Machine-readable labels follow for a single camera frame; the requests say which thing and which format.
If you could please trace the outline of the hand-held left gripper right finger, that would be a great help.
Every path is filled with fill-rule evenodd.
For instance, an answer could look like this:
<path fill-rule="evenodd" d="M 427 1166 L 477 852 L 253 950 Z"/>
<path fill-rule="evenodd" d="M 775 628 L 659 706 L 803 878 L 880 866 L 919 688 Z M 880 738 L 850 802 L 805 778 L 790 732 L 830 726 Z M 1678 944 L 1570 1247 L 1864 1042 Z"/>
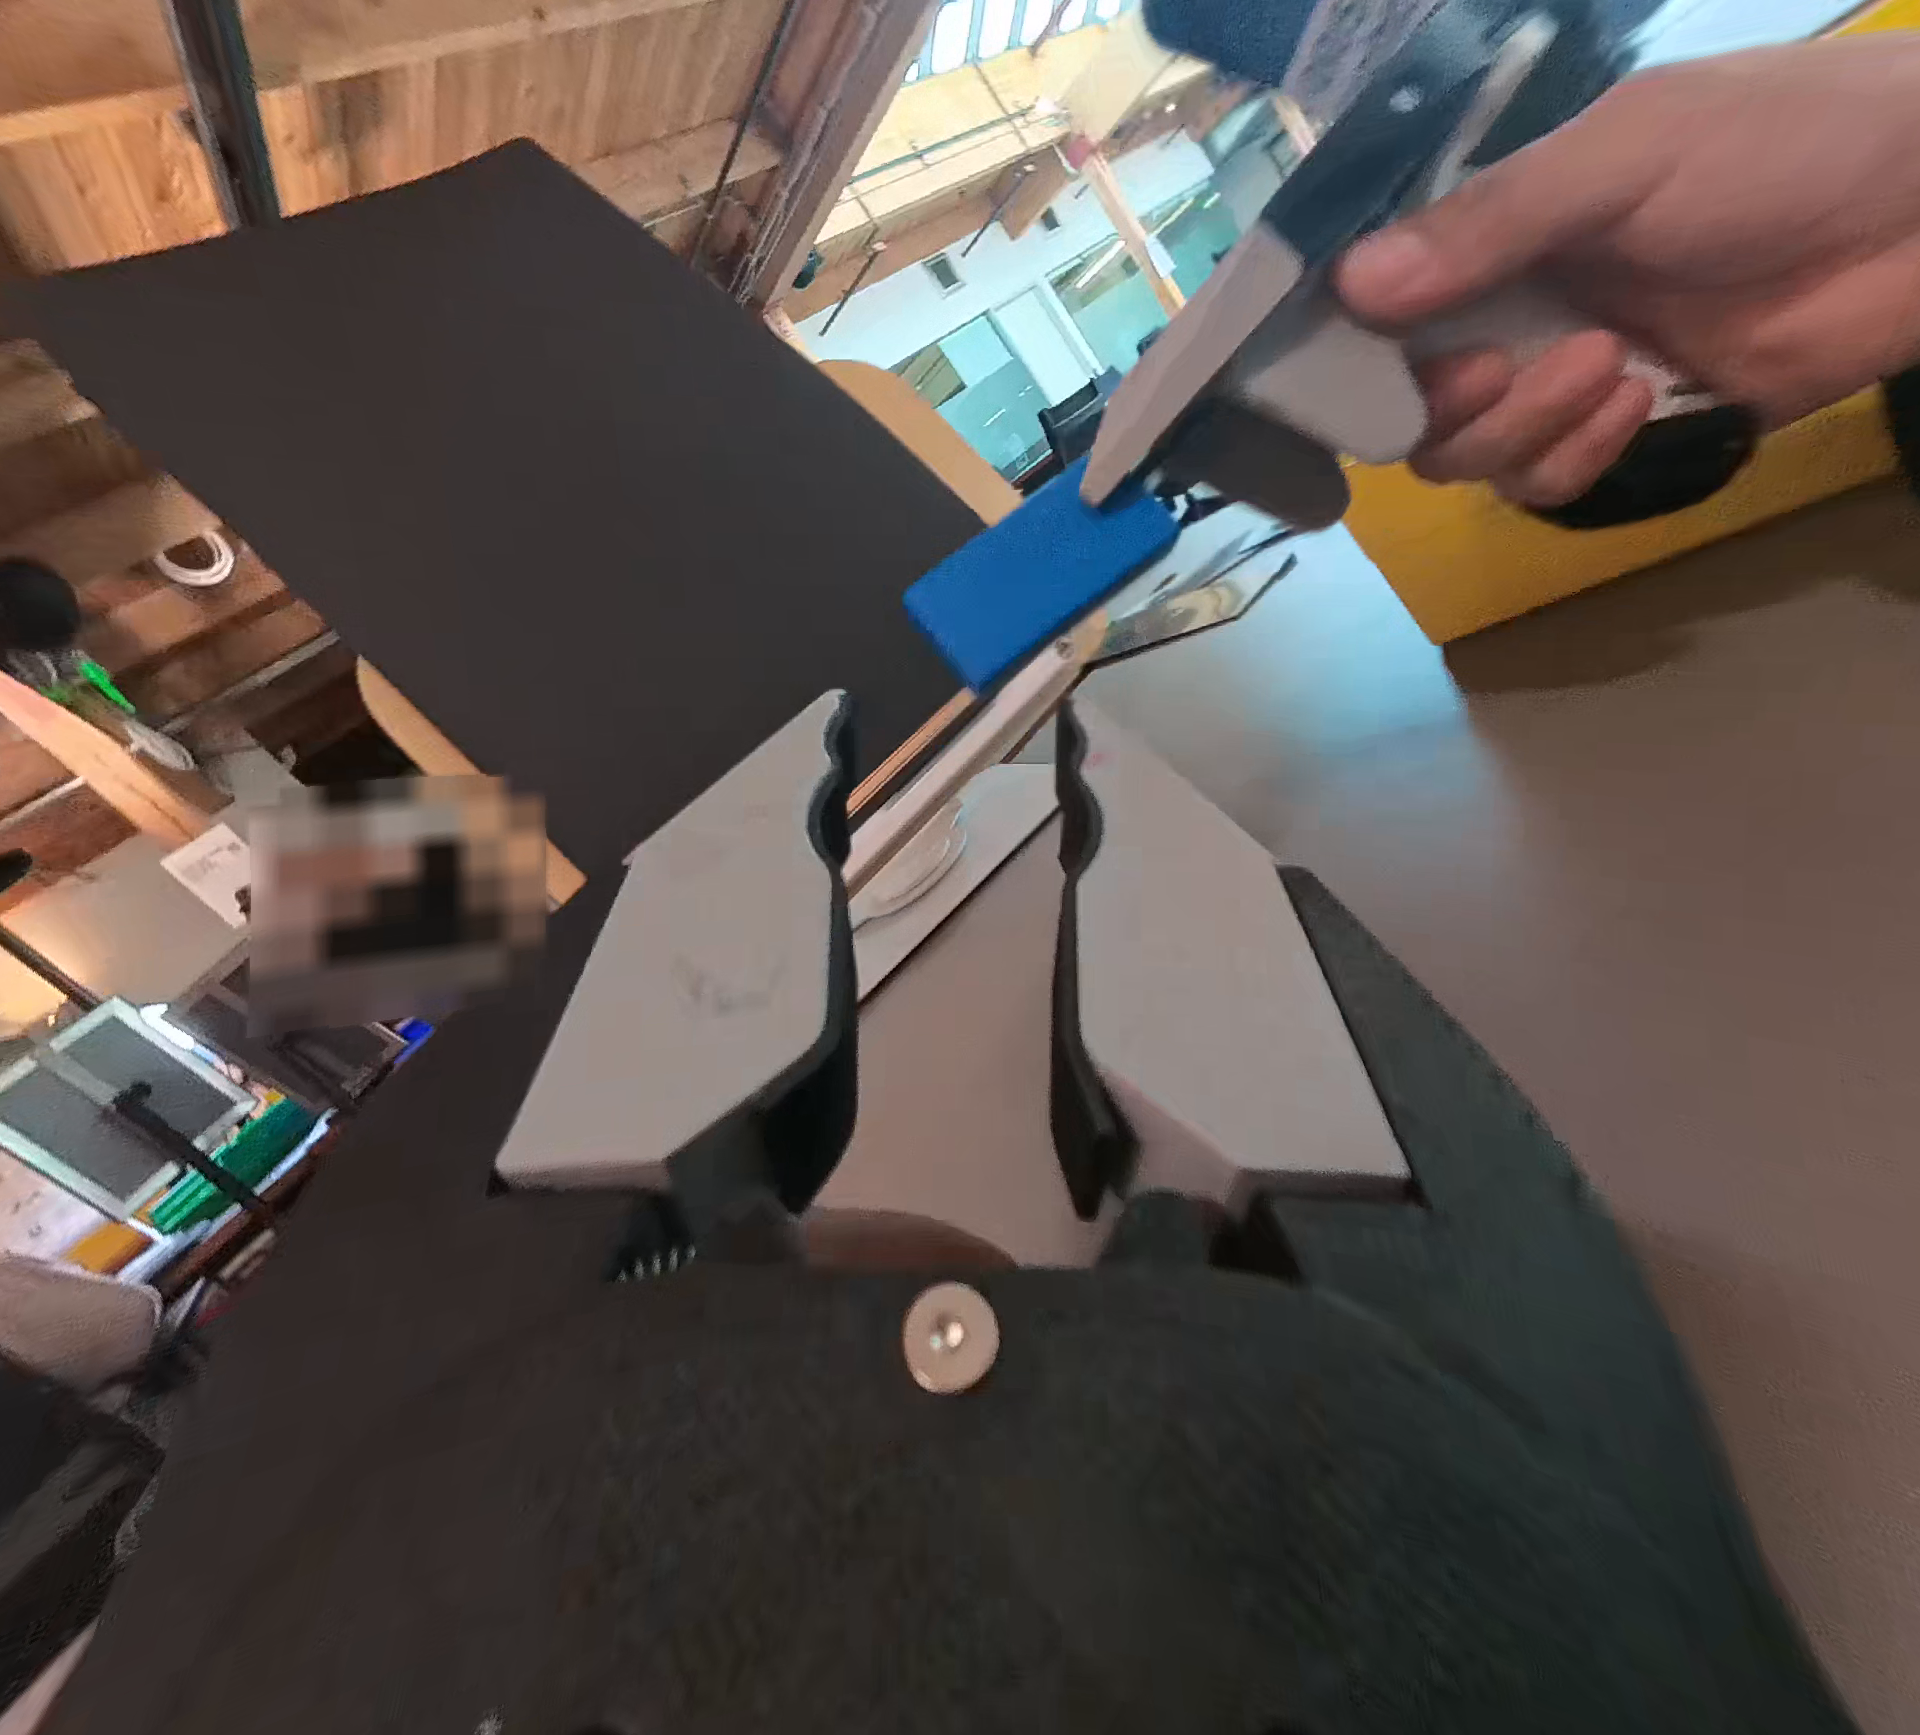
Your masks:
<path fill-rule="evenodd" d="M 1062 896 L 1050 1136 L 1098 1219 L 1168 1191 L 1244 1219 L 1272 1193 L 1413 1189 L 1277 864 L 1089 700 L 1057 714 Z"/>

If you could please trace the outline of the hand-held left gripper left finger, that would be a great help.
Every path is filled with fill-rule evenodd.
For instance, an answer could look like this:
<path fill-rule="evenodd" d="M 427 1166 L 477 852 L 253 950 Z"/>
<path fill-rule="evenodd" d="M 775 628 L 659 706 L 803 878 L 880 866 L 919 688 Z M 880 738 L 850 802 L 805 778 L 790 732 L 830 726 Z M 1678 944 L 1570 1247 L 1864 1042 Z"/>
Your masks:
<path fill-rule="evenodd" d="M 823 692 L 632 852 L 495 1152 L 507 1187 L 813 1203 L 858 1108 L 850 744 Z"/>

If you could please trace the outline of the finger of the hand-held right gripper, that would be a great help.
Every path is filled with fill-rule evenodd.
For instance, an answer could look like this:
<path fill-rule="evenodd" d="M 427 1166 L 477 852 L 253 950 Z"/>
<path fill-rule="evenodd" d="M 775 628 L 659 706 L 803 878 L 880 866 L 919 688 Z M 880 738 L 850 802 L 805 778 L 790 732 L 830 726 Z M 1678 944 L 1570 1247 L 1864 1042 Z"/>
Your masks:
<path fill-rule="evenodd" d="M 1330 448 L 1330 318 L 1327 268 L 1276 230 L 1250 230 L 1106 406 L 1084 500 L 1160 468 L 1160 440 L 1204 398 L 1238 398 Z"/>
<path fill-rule="evenodd" d="M 1336 526 L 1352 502 L 1336 452 L 1238 398 L 1192 404 L 1160 440 L 1160 470 L 1297 534 Z"/>

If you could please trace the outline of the light blue card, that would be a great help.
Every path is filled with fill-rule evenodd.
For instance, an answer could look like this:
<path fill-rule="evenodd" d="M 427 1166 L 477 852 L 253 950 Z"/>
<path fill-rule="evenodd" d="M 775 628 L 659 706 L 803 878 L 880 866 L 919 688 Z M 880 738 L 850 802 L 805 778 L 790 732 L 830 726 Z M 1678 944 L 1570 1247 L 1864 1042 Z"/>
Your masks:
<path fill-rule="evenodd" d="M 1086 470 L 1084 458 L 1066 466 L 903 592 L 908 620 L 963 690 L 996 692 L 1178 544 L 1176 514 L 1138 480 L 1094 504 Z"/>

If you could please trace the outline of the person's right hand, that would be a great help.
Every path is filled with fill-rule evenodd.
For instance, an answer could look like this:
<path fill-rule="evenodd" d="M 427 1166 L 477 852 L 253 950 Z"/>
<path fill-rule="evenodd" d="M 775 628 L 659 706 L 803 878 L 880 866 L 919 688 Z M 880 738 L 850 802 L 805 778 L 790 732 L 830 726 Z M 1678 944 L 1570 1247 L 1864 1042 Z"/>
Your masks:
<path fill-rule="evenodd" d="M 1654 358 L 1763 430 L 1915 368 L 1917 38 L 1858 34 L 1623 78 L 1581 116 L 1366 236 L 1336 286 L 1405 332 L 1516 284 L 1587 326 L 1542 356 L 1417 364 L 1410 468 L 1550 508 L 1651 418 Z"/>

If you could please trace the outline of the silver laptop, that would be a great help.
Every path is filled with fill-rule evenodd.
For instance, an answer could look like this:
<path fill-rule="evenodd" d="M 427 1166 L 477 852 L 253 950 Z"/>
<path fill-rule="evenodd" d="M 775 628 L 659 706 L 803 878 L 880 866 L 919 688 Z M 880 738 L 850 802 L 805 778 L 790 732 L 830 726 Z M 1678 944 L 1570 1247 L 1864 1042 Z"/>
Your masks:
<path fill-rule="evenodd" d="M 1297 564 L 1297 536 L 1284 526 L 1235 534 L 1193 556 L 1147 596 L 1114 616 L 1088 668 L 1138 658 L 1235 624 Z"/>

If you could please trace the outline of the yellow crate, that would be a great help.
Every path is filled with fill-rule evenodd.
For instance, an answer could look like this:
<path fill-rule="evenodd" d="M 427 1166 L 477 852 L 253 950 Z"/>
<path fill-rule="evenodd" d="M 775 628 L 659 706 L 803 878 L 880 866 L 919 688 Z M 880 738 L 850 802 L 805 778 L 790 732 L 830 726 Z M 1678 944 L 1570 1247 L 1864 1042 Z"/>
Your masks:
<path fill-rule="evenodd" d="M 1896 460 L 1894 418 L 1873 390 L 1768 436 L 1722 494 L 1654 522 L 1567 532 L 1479 486 L 1350 464 L 1343 526 L 1428 642 L 1452 644 L 1888 480 Z"/>

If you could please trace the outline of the white board stand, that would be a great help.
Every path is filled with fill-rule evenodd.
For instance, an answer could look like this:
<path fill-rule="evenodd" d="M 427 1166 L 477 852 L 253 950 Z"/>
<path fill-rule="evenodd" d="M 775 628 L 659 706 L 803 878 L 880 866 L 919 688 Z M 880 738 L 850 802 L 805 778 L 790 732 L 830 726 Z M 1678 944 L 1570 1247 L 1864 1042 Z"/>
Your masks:
<path fill-rule="evenodd" d="M 1056 818 L 1048 764 L 1017 752 L 1056 718 L 1106 630 L 1091 616 L 1046 644 L 853 830 L 843 874 L 861 1000 Z"/>

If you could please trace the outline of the green bin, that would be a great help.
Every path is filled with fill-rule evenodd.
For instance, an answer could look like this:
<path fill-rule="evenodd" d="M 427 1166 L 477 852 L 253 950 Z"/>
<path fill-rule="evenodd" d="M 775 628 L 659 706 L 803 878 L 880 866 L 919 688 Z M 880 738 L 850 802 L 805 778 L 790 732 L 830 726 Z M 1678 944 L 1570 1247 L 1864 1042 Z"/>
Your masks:
<path fill-rule="evenodd" d="M 294 1102 L 278 1102 L 256 1114 L 210 1158 L 253 1193 L 264 1193 L 279 1166 L 308 1144 L 321 1126 L 324 1118 Z M 156 1235 L 171 1237 L 212 1223 L 231 1207 L 231 1197 L 212 1183 L 204 1171 L 185 1169 L 156 1195 L 142 1219 Z"/>

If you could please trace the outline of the large white paper notice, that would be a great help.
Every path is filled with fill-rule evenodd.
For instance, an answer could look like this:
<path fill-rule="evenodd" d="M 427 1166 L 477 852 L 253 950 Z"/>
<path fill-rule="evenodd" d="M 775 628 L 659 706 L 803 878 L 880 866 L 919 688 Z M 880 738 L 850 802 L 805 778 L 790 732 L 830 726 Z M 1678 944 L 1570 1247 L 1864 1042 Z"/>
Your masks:
<path fill-rule="evenodd" d="M 159 858 L 159 868 L 230 930 L 248 928 L 253 866 L 248 838 L 228 822 Z"/>

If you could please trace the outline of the black board with wooden frame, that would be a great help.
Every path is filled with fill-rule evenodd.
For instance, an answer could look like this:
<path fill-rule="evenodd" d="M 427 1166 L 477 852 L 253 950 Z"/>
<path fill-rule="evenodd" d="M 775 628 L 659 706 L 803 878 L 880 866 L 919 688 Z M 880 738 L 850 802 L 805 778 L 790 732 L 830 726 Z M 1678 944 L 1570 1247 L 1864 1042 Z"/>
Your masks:
<path fill-rule="evenodd" d="M 825 692 L 853 808 L 967 712 L 902 596 L 981 516 L 531 142 L 3 318 L 587 876 Z"/>

